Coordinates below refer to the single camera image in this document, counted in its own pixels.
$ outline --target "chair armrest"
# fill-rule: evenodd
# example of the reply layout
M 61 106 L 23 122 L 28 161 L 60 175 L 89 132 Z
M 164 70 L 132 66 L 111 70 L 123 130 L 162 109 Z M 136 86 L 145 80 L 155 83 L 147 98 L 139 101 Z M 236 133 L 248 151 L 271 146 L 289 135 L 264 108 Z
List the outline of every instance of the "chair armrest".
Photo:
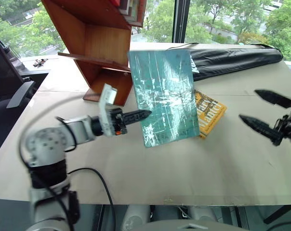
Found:
M 33 88 L 35 82 L 29 81 L 23 83 L 20 88 L 15 92 L 9 103 L 7 104 L 6 108 L 13 108 L 18 107 L 22 100 L 26 97 L 29 91 Z

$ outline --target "tabletop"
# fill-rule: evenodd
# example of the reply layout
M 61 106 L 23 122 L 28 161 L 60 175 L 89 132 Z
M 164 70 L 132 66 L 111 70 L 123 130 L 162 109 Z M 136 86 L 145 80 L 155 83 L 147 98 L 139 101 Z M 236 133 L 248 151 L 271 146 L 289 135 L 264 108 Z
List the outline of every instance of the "tabletop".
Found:
M 132 43 L 131 50 L 166 49 L 177 44 Z M 201 45 L 201 47 L 218 45 Z M 274 125 L 290 110 L 273 106 L 253 91 L 269 89 L 291 98 L 291 71 L 269 64 L 195 82 L 195 88 L 227 106 L 209 136 L 145 148 L 140 124 L 128 134 L 98 137 L 68 153 L 68 170 L 94 167 L 105 178 L 115 204 L 281 205 L 291 204 L 291 143 L 275 147 L 246 126 L 239 114 Z M 0 149 L 0 199 L 28 200 L 30 180 L 17 155 L 17 140 L 27 122 L 53 103 L 80 95 L 42 117 L 32 131 L 57 126 L 55 116 L 98 115 L 98 105 L 82 99 L 88 86 L 71 59 L 59 58 Z M 134 91 L 124 112 L 137 109 Z M 99 178 L 72 176 L 71 188 L 85 204 L 109 204 Z

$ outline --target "yellow book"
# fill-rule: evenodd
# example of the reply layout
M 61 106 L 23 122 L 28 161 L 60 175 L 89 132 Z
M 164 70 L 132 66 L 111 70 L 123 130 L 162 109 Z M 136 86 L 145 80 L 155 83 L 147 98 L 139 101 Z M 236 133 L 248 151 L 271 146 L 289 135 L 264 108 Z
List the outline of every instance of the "yellow book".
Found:
M 227 107 L 222 103 L 195 91 L 200 137 L 206 138 Z

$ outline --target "black cable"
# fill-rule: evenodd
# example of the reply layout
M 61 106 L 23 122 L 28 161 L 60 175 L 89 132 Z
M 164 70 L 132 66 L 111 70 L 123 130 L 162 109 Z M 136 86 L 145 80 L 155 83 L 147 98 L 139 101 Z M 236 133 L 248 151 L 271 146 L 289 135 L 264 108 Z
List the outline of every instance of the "black cable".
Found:
M 63 211 L 65 213 L 65 216 L 67 218 L 67 223 L 68 223 L 68 226 L 69 226 L 69 230 L 70 231 L 74 231 L 74 226 L 73 226 L 73 223 L 71 221 L 70 214 L 69 214 L 67 208 L 65 207 L 65 204 L 63 203 L 63 201 L 59 198 L 59 196 L 54 192 L 53 189 L 51 189 L 40 177 L 38 177 L 38 175 L 36 175 L 33 171 L 31 171 L 31 174 L 32 174 L 32 176 L 34 176 L 36 178 L 36 180 L 41 184 L 41 186 L 43 186 L 45 189 L 47 189 L 47 191 L 59 203 L 59 205 L 63 209 Z
M 64 127 L 67 128 L 67 130 L 69 131 L 69 133 L 72 135 L 72 138 L 73 138 L 73 141 L 74 141 L 74 147 L 72 147 L 69 150 L 65 150 L 64 151 L 65 153 L 69 153 L 69 152 L 71 152 L 71 151 L 73 151 L 73 150 L 75 150 L 77 148 L 77 139 L 76 139 L 76 136 L 74 135 L 74 133 L 73 133 L 72 129 L 69 127 L 69 125 L 67 125 L 66 122 L 64 122 L 64 119 L 63 118 L 56 116 L 56 119 L 58 121 L 60 121 L 64 125 Z
M 107 193 L 107 196 L 108 196 L 108 199 L 109 199 L 109 202 L 110 202 L 110 207 L 111 207 L 111 213 L 112 213 L 112 217 L 113 217 L 113 231 L 116 231 L 116 212 L 115 212 L 115 208 L 114 208 L 114 205 L 112 203 L 112 199 L 111 199 L 111 195 L 110 195 L 110 192 L 108 190 L 108 187 L 107 187 L 107 184 L 103 178 L 103 176 L 94 168 L 91 168 L 91 167 L 81 167 L 81 168 L 77 168 L 75 170 L 72 170 L 70 172 L 68 172 L 68 174 L 71 174 L 71 173 L 74 173 L 74 172 L 77 172 L 77 171 L 80 171 L 80 170 L 90 170 L 90 171 L 93 171 L 95 172 L 98 177 L 101 179 L 103 185 L 104 185 L 104 188 L 106 190 L 106 193 Z
M 26 132 L 30 129 L 30 127 L 32 127 L 37 121 L 39 121 L 44 115 L 46 115 L 47 113 L 49 113 L 50 111 L 52 111 L 53 109 L 65 104 L 65 103 L 68 103 L 70 101 L 73 101 L 73 100 L 78 100 L 78 99 L 82 99 L 84 94 L 80 94 L 80 95 L 76 95 L 76 96 L 73 96 L 73 97 L 69 97 L 67 99 L 64 99 L 64 100 L 61 100 L 53 105 L 51 105 L 50 107 L 46 108 L 45 110 L 43 110 L 41 113 L 39 113 L 37 116 L 35 116 L 32 120 L 30 120 L 27 125 L 25 126 L 25 128 L 21 131 L 21 136 L 19 138 L 19 141 L 18 141 L 18 153 L 19 153 L 19 157 L 21 159 L 21 161 L 23 162 L 23 164 L 28 168 L 28 169 L 31 169 L 31 167 L 28 165 L 28 163 L 25 161 L 24 157 L 23 157 L 23 153 L 22 153 L 22 147 L 21 147 L 21 144 L 22 142 L 25 140 L 25 136 L 26 136 Z M 97 95 L 100 95 L 98 93 L 94 93 L 94 94 L 91 94 L 93 96 L 97 96 Z
M 20 56 L 20 54 L 13 48 L 13 47 L 11 47 L 11 46 L 9 46 L 10 47 L 10 49 L 11 49 L 11 51 L 12 51 L 12 53 L 18 58 L 18 59 L 20 59 L 21 58 L 21 56 Z
M 179 47 L 182 47 L 182 46 L 186 46 L 186 45 L 193 45 L 193 44 L 199 44 L 198 42 L 191 42 L 191 43 L 187 43 L 187 44 L 183 44 L 181 46 L 178 46 L 178 47 L 169 47 L 167 50 L 172 50 L 172 49 L 175 49 L 175 48 L 179 48 Z
M 284 225 L 291 225 L 291 221 L 287 221 L 287 222 L 282 222 L 282 223 L 279 223 L 279 224 L 276 224 L 276 225 L 273 225 L 272 227 L 268 228 L 266 231 L 271 231 L 273 229 L 276 229 L 280 226 L 284 226 Z

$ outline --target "window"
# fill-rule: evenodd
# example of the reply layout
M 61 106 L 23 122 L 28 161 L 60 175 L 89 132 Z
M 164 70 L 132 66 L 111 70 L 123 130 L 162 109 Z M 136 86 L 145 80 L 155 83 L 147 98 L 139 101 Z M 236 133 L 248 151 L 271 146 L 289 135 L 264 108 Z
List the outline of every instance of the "window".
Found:
M 191 0 L 185 42 L 262 43 L 291 61 L 291 0 Z
M 144 27 L 133 27 L 131 41 L 172 42 L 174 0 L 147 0 Z
M 177 31 L 173 41 L 262 43 L 291 61 L 291 0 L 147 0 L 144 27 L 132 28 L 131 41 L 172 42 Z M 39 0 L 0 0 L 0 39 L 21 57 L 65 49 Z
M 0 0 L 0 40 L 21 57 L 65 49 L 40 0 Z

